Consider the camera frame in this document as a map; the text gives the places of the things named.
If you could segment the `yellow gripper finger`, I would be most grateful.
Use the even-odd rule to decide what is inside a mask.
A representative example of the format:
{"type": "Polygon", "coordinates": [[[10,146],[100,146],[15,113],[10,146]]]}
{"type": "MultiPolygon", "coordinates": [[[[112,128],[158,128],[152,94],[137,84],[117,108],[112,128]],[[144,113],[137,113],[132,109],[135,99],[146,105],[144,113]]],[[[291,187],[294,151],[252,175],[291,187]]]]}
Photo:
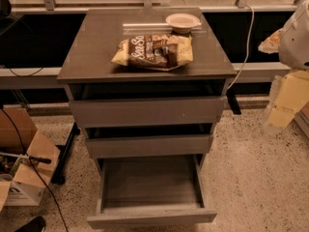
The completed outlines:
{"type": "Polygon", "coordinates": [[[284,130],[295,115],[309,102],[309,72],[295,71],[275,76],[269,92],[269,103],[263,113],[266,133],[284,130]]]}
{"type": "Polygon", "coordinates": [[[260,45],[258,46],[258,50],[267,54],[277,53],[280,44],[281,33],[281,29],[276,30],[263,42],[260,43],[260,45]]]}

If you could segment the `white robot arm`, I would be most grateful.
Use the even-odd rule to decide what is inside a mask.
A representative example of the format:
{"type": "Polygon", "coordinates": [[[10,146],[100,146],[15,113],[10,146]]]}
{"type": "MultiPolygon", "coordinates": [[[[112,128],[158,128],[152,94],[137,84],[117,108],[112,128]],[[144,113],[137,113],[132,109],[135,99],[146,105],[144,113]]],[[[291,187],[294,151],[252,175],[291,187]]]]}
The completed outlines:
{"type": "Polygon", "coordinates": [[[263,53],[277,53],[291,71],[275,76],[264,112],[263,128],[268,133],[285,129],[309,102],[309,0],[299,5],[281,29],[258,47],[263,53]]]}

